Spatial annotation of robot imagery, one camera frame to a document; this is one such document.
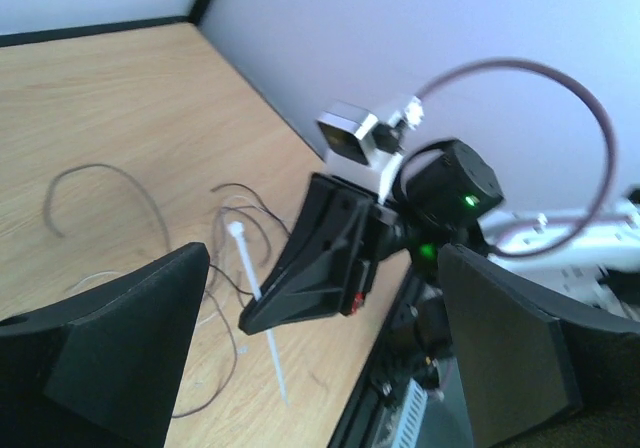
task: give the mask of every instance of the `green led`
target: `green led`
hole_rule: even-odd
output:
[[[478,198],[473,195],[467,195],[464,197],[464,202],[471,207],[476,206],[478,204],[478,201],[480,200],[478,200]]]
[[[429,260],[434,260],[438,256],[436,247],[433,245],[422,245],[420,247],[420,254]]]

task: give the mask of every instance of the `wooden table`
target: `wooden table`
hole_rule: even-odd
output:
[[[65,169],[102,162],[128,171],[158,203],[178,247],[209,244],[216,208],[228,196],[246,194],[214,195],[213,186],[246,183],[273,211],[295,219],[310,173],[321,168],[188,24],[1,49],[0,149],[2,317],[68,297],[88,275],[128,272],[165,251],[142,197],[104,169],[62,181],[53,216],[66,236],[48,231],[43,198]],[[277,252],[284,239],[263,221]],[[254,232],[248,236],[257,240],[250,247],[257,260],[264,246]],[[235,270],[238,257],[229,253]],[[166,446],[325,446],[405,267],[404,257],[381,267],[377,288],[356,317],[275,330],[289,407],[280,399],[264,335],[247,337],[235,328],[240,307],[221,286],[216,296],[234,326],[237,370],[209,408],[172,423]],[[205,302],[201,319],[212,313]],[[177,411],[206,400],[228,373],[233,353],[225,333],[219,316],[196,330]]]

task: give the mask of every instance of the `red light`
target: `red light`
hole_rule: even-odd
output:
[[[353,315],[358,311],[362,305],[364,305],[364,295],[362,293],[357,293],[353,299],[353,305],[351,305],[351,314]]]

